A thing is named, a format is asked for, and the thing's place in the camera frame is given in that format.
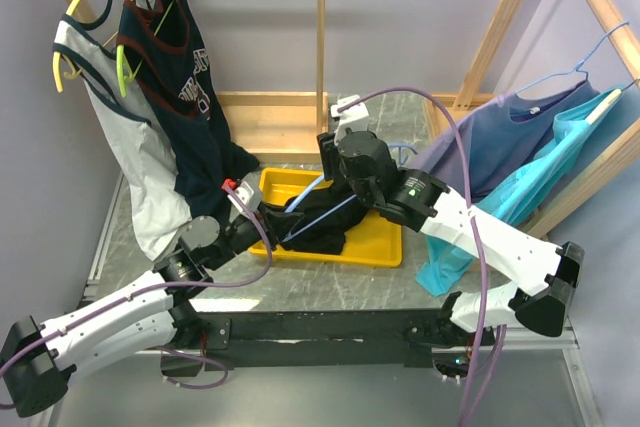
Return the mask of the black tank top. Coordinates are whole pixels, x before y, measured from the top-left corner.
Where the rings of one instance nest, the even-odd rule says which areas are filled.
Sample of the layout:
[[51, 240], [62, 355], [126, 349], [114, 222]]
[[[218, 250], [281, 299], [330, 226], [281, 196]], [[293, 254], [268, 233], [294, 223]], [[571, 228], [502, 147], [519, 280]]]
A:
[[304, 218], [281, 243], [285, 250], [340, 255], [346, 233], [365, 218], [368, 208], [347, 183], [333, 182], [309, 192], [294, 211], [301, 212]]

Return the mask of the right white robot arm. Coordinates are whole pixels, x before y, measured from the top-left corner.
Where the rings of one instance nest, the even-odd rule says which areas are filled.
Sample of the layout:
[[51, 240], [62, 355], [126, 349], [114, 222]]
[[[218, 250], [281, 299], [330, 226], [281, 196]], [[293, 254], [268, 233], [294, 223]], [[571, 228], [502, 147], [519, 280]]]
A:
[[579, 283], [583, 249], [531, 237], [476, 208], [436, 177], [399, 167], [387, 144], [368, 130], [317, 137], [323, 172], [345, 182], [368, 209], [486, 263], [508, 283], [486, 294], [454, 292], [441, 309], [440, 338], [460, 345], [479, 327], [518, 326], [561, 335]]

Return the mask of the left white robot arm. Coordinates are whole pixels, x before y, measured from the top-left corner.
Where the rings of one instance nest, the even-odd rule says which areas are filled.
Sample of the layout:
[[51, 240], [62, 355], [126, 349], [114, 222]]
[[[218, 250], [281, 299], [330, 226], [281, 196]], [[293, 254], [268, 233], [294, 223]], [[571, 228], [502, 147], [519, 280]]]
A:
[[193, 346], [200, 318], [190, 301], [214, 286], [211, 271], [260, 240], [277, 246], [302, 218], [269, 204], [226, 227], [198, 217], [164, 258], [119, 290], [58, 318], [13, 323], [1, 348], [11, 401], [1, 407], [27, 418], [61, 400], [73, 381], [138, 351]]

